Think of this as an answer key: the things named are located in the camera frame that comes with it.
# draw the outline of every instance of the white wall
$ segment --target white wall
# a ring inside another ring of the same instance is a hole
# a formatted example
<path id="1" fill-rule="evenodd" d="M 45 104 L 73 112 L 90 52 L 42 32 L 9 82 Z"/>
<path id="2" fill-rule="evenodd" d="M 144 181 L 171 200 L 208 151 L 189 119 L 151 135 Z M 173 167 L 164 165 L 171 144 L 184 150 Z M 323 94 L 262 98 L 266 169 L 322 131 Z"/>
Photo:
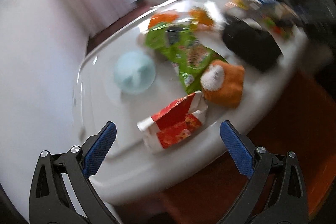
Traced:
<path id="1" fill-rule="evenodd" d="M 0 183 L 26 219 L 40 152 L 74 144 L 72 86 L 87 40 L 61 0 L 0 0 Z"/>

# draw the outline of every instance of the pale blue round object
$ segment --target pale blue round object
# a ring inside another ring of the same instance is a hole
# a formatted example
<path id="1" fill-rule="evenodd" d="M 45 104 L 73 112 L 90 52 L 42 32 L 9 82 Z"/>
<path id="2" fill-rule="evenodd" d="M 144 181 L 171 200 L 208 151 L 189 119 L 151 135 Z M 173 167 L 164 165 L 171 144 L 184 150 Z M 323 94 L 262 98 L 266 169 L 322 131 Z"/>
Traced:
<path id="1" fill-rule="evenodd" d="M 153 60 L 141 51 L 126 52 L 114 66 L 114 81 L 128 94 L 139 94 L 148 89 L 155 79 Z"/>

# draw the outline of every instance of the green snack bag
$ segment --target green snack bag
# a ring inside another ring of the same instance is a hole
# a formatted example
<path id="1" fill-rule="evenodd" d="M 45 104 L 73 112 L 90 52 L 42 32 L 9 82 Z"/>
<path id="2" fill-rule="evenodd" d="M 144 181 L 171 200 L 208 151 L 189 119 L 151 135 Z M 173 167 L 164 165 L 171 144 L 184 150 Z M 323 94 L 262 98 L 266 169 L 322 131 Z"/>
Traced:
<path id="1" fill-rule="evenodd" d="M 158 50 L 172 62 L 188 94 L 201 90 L 201 76 L 213 60 L 225 61 L 218 53 L 203 46 L 190 27 L 183 24 L 155 25 L 148 31 L 145 45 Z"/>

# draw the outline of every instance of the blue gripper pad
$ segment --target blue gripper pad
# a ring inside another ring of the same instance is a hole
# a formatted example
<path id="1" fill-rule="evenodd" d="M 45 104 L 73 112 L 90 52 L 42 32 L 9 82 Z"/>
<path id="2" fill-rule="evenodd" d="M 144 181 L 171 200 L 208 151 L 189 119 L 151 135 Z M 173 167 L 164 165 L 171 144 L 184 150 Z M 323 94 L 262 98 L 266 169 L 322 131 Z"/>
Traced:
<path id="1" fill-rule="evenodd" d="M 253 175 L 253 158 L 245 145 L 227 121 L 220 125 L 220 137 L 235 162 L 239 173 L 246 175 L 248 179 Z"/>
<path id="2" fill-rule="evenodd" d="M 91 149 L 87 152 L 84 158 L 83 174 L 86 178 L 97 174 L 97 171 L 115 141 L 116 136 L 116 125 L 114 123 L 110 123 L 92 145 Z"/>

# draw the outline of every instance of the silver screw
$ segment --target silver screw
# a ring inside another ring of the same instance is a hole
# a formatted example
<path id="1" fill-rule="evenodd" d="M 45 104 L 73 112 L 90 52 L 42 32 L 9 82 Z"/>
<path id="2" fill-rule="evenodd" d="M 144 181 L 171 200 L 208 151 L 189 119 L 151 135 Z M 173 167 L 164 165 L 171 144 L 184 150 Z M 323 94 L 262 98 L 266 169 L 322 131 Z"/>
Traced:
<path id="1" fill-rule="evenodd" d="M 295 158 L 296 154 L 293 152 L 293 151 L 289 151 L 288 152 L 288 155 L 291 157 L 291 158 Z"/>
<path id="2" fill-rule="evenodd" d="M 44 158 L 48 155 L 48 151 L 44 150 L 42 153 L 41 153 L 41 157 Z"/>
<path id="3" fill-rule="evenodd" d="M 71 148 L 72 153 L 77 153 L 79 150 L 80 150 L 79 146 L 74 146 L 74 147 Z"/>
<path id="4" fill-rule="evenodd" d="M 265 147 L 262 147 L 262 146 L 258 146 L 257 147 L 257 151 L 261 154 L 265 153 L 266 152 L 266 148 Z"/>

